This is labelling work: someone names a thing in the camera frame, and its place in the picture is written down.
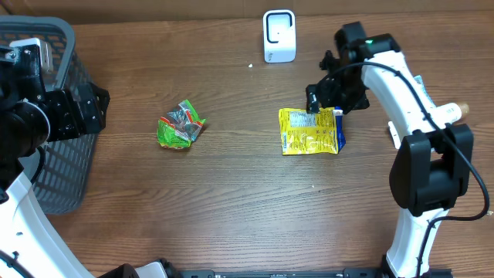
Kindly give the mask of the white tube gold cap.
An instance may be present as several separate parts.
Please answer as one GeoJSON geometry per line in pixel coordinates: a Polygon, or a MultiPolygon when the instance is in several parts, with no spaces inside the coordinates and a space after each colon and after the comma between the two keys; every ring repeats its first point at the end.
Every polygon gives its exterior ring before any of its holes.
{"type": "MultiPolygon", "coordinates": [[[[469,111],[470,109],[467,103],[447,103],[434,108],[431,115],[434,120],[439,119],[444,124],[453,124],[465,118],[469,114],[469,111]]],[[[399,136],[392,121],[389,121],[387,125],[394,147],[399,149],[402,137],[399,136]]]]}

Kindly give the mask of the yellow snack packet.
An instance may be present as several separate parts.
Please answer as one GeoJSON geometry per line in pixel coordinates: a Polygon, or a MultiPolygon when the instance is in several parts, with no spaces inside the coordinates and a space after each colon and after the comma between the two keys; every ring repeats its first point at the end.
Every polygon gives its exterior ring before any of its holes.
{"type": "Polygon", "coordinates": [[[321,108],[316,114],[283,108],[279,127],[283,155],[338,154],[346,144],[339,107],[321,108]]]}

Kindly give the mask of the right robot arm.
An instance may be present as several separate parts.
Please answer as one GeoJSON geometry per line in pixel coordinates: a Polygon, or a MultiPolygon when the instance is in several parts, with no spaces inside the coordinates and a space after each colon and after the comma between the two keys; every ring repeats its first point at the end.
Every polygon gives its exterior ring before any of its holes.
{"type": "Polygon", "coordinates": [[[339,107],[344,114],[369,106],[370,90],[394,125],[400,145],[389,174],[400,208],[390,249],[378,277],[447,277],[431,270],[428,257],[441,222],[469,184],[473,134],[457,124],[457,104],[434,105],[408,68],[389,33],[367,36],[360,22],[343,25],[334,36],[339,54],[326,52],[327,75],[306,88],[306,109],[318,114],[339,107]]]}

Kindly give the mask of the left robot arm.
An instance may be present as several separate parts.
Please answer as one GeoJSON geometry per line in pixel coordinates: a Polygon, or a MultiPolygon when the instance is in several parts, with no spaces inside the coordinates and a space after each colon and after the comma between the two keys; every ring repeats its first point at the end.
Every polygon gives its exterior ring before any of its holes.
{"type": "Polygon", "coordinates": [[[42,211],[33,189],[45,165],[43,145],[97,134],[110,102],[92,83],[46,90],[51,50],[38,42],[1,47],[1,275],[90,277],[42,211]]]}

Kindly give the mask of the green snack packet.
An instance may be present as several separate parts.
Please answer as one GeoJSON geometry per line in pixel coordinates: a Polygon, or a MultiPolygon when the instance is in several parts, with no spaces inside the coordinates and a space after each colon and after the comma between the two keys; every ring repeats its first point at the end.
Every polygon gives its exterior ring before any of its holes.
{"type": "Polygon", "coordinates": [[[189,148],[197,140],[206,119],[201,119],[189,100],[181,101],[157,121],[157,142],[173,149],[189,148]]]}

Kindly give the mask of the teal tissue packet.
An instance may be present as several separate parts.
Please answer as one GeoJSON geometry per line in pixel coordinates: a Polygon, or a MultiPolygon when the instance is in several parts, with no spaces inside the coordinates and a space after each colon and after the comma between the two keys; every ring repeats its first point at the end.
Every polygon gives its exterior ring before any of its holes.
{"type": "Polygon", "coordinates": [[[426,87],[425,87],[425,84],[424,84],[424,81],[423,81],[423,79],[422,79],[421,75],[417,75],[417,76],[415,76],[415,77],[414,77],[414,80],[415,80],[415,82],[416,82],[416,83],[420,86],[420,88],[421,88],[421,90],[422,90],[423,95],[424,95],[425,97],[427,97],[427,99],[428,99],[428,104],[429,104],[430,106],[432,106],[432,107],[435,107],[435,104],[434,104],[433,100],[430,98],[430,96],[429,96],[429,94],[428,94],[428,92],[427,92],[427,90],[426,90],[426,87]]]}

